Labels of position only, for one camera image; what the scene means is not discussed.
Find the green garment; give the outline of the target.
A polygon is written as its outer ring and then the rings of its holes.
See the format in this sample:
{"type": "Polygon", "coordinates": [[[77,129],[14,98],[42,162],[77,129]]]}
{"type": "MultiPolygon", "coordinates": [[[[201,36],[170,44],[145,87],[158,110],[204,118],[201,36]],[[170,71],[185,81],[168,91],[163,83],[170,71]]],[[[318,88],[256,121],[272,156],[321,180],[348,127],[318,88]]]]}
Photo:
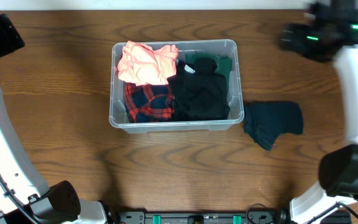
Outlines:
{"type": "Polygon", "coordinates": [[[194,64],[194,61],[199,58],[210,58],[216,62],[216,73],[223,75],[226,79],[226,87],[229,89],[229,78],[232,68],[232,60],[225,55],[212,55],[204,52],[195,52],[194,54],[187,53],[185,54],[185,59],[187,63],[194,64]]]}

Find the black garment with white tag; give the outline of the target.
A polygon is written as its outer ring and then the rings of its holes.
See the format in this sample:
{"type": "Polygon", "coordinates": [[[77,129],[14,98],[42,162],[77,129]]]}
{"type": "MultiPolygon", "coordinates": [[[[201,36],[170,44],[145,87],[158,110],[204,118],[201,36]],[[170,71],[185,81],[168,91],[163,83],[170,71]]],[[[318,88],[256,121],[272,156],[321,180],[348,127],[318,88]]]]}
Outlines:
{"type": "Polygon", "coordinates": [[[175,106],[185,108],[190,121],[225,120],[229,115],[226,79],[215,72],[216,67],[210,58],[196,59],[194,64],[180,61],[177,74],[168,78],[175,106]]]}

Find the pink orange garment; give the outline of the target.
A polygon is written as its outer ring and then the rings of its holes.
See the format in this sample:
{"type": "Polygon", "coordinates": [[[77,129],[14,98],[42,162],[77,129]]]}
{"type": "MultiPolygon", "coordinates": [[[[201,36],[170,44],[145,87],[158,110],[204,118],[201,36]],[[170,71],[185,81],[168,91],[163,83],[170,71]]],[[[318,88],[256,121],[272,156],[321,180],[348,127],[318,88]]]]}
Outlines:
{"type": "Polygon", "coordinates": [[[128,41],[117,65],[118,78],[136,86],[168,85],[167,79],[177,74],[177,58],[176,45],[154,50],[149,45],[128,41]]]}

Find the red navy plaid garment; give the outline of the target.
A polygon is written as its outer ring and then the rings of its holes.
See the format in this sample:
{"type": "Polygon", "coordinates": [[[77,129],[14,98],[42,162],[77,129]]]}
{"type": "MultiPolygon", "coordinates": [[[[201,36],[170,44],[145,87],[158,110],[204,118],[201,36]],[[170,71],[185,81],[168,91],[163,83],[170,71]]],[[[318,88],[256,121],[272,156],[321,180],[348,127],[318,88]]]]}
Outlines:
{"type": "Polygon", "coordinates": [[[175,112],[175,97],[168,85],[125,83],[124,102],[130,123],[170,121],[175,112]]]}

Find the large black garment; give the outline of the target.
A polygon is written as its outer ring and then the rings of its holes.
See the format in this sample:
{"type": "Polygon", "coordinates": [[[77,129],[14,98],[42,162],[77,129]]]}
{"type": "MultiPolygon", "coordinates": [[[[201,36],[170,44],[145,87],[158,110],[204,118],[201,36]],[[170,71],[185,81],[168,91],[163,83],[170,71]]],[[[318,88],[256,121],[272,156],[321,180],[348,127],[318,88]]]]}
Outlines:
{"type": "Polygon", "coordinates": [[[174,122],[190,121],[191,117],[190,117],[190,115],[188,114],[188,111],[185,108],[176,105],[176,107],[174,108],[174,112],[172,114],[171,120],[174,121],[174,122]]]}

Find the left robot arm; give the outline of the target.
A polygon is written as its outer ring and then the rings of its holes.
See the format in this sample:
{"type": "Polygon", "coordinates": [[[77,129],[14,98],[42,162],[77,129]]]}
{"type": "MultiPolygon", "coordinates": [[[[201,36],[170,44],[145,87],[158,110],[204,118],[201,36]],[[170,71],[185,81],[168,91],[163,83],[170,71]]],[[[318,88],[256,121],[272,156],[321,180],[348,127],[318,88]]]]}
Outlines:
{"type": "MultiPolygon", "coordinates": [[[[25,46],[0,15],[0,58],[25,46]]],[[[0,223],[109,223],[104,205],[80,199],[69,181],[49,186],[28,158],[7,113],[0,86],[0,223]]]]}

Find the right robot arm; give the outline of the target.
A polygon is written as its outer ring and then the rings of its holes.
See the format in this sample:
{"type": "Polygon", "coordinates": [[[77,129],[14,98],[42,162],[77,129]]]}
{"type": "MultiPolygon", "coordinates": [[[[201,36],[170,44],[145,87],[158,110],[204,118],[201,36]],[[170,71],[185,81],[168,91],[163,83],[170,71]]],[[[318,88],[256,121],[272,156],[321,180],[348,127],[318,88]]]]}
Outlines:
{"type": "Polygon", "coordinates": [[[326,154],[318,181],[289,205],[291,223],[321,223],[358,202],[358,7],[355,0],[310,1],[309,24],[287,24],[280,46],[331,62],[341,84],[345,145],[326,154]]]}

